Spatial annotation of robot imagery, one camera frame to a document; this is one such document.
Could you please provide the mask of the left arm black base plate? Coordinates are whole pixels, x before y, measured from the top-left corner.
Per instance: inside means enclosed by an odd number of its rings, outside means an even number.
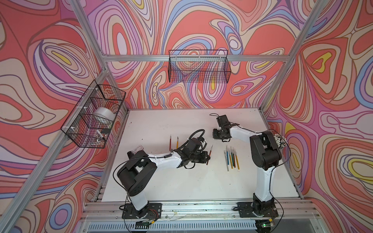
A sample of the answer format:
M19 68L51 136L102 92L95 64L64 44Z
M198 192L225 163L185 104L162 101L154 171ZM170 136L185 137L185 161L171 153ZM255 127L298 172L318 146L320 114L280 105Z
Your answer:
M132 203L121 205L122 219L150 219L161 218L162 203L148 203L141 210L136 210Z

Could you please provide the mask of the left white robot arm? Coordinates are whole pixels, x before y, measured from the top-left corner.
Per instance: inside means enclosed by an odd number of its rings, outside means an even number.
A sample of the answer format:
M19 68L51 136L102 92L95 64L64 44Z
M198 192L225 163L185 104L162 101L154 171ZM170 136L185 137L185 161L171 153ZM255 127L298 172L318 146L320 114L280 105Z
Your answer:
M207 143L200 137L190 137L179 148L165 154L147 154L144 150L129 152L129 160L114 173L114 179L126 191L132 206L137 211L148 207L144 189L157 171L186 168L188 164L206 164L210 155Z

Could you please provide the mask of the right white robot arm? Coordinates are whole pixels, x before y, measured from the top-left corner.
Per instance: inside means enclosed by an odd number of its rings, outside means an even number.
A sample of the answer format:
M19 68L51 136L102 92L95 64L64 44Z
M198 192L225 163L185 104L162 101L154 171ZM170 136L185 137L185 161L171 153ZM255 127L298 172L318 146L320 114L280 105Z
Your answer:
M255 215L261 216L263 212L275 207L275 198L272 195L272 174L279 165L282 155L278 139L270 131L255 132L241 127L238 123L230 122L226 115L215 116L218 129L213 129L213 138L227 142L232 138L250 144L251 156L257 166L256 190L253 194L252 210Z

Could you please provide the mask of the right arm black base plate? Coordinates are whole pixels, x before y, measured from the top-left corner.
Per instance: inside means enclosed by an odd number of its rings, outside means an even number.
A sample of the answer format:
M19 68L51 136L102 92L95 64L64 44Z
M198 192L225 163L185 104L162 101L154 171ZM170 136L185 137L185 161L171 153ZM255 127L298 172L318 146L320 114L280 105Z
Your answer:
M236 206L241 218L276 218L279 213L274 203L254 202L238 202Z

